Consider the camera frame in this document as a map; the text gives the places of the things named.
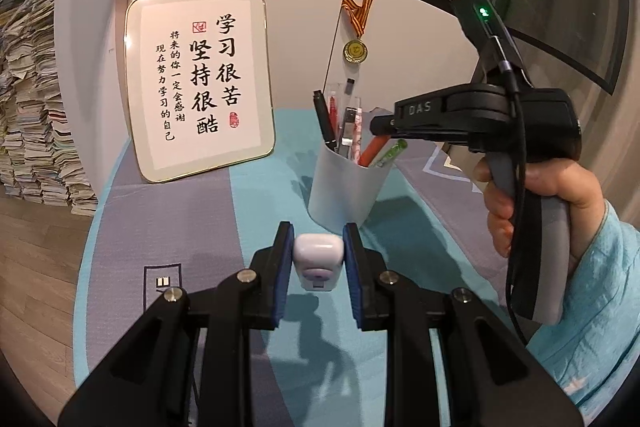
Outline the light blue sleeve forearm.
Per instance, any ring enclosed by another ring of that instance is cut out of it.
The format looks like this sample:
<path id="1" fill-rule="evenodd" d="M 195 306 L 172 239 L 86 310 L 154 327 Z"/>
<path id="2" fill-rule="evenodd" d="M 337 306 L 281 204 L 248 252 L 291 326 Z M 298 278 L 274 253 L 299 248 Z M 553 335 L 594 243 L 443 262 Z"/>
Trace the light blue sleeve forearm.
<path id="1" fill-rule="evenodd" d="M 639 232 L 607 205 L 567 284 L 561 322 L 539 327 L 527 346 L 587 424 L 638 361 L 639 303 Z"/>

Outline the person right hand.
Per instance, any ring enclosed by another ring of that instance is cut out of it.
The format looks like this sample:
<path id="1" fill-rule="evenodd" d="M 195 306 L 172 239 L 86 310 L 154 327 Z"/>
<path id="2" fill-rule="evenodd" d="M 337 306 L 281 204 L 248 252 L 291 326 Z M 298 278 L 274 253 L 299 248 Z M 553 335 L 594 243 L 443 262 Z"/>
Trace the person right hand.
<path id="1" fill-rule="evenodd" d="M 488 210 L 487 226 L 495 250 L 509 257 L 514 235 L 511 219 L 513 199 L 499 190 L 482 159 L 474 169 L 476 181 L 486 182 L 484 202 Z M 605 216 L 605 200 L 597 177 L 578 162 L 553 159 L 528 164 L 525 187 L 540 196 L 558 196 L 570 204 L 570 259 L 577 265 L 587 251 Z"/>

